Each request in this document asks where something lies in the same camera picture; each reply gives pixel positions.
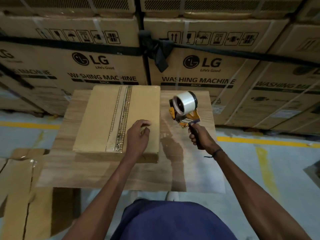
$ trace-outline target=wooden tabletop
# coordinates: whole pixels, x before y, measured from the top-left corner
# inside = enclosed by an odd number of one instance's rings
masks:
[[[216,140],[209,92],[193,91],[198,99],[200,125]],[[224,178],[218,164],[205,151],[198,150],[188,135],[174,121],[169,99],[181,91],[161,91],[160,151],[158,163],[137,163],[128,178],[125,190],[225,192]],[[118,166],[89,158],[72,151],[91,90],[77,90],[66,111],[38,186],[69,188],[101,188]]]

